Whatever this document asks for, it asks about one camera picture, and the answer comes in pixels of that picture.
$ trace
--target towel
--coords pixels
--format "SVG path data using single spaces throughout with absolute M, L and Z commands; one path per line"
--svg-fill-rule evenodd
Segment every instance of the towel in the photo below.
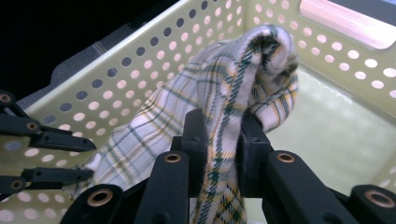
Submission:
M 285 121 L 298 90 L 297 64 L 290 35 L 274 25 L 203 49 L 147 99 L 129 124 L 114 130 L 84 164 L 94 176 L 75 193 L 97 184 L 128 189 L 148 178 L 156 157 L 182 135 L 185 115 L 202 108 L 207 164 L 191 223 L 247 222 L 234 160 L 242 117 L 246 111 L 255 115 L 265 133 Z

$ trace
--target white plastic basket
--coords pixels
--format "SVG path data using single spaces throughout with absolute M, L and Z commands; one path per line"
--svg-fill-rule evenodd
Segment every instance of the white plastic basket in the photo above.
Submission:
M 273 147 L 297 153 L 326 185 L 345 194 L 368 183 L 396 192 L 395 44 L 369 47 L 303 16 L 300 4 L 179 1 L 27 113 L 47 126 L 88 137 L 100 148 L 115 127 L 129 122 L 145 99 L 200 49 L 236 38 L 257 24 L 278 24 L 299 50 L 301 81 L 295 111 L 269 134 Z M 0 175 L 20 175 L 23 168 L 39 166 L 72 167 L 92 155 L 29 148 L 28 142 L 0 136 Z M 57 223 L 71 202 L 60 190 L 23 191 L 0 203 L 0 223 Z

